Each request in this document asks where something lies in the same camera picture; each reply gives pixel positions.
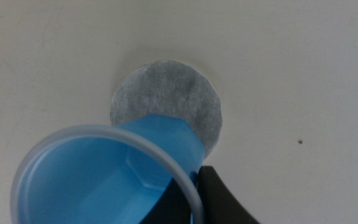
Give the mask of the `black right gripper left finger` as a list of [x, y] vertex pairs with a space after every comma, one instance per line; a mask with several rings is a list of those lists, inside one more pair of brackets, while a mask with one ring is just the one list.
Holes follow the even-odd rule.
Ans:
[[140, 224], [190, 224], [191, 209], [179, 188], [172, 179], [162, 196], [142, 219]]

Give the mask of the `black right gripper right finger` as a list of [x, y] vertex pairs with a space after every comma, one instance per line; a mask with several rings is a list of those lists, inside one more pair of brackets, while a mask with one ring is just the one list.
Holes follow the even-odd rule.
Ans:
[[225, 186], [212, 166], [202, 166], [198, 174], [198, 193], [209, 224], [259, 224]]

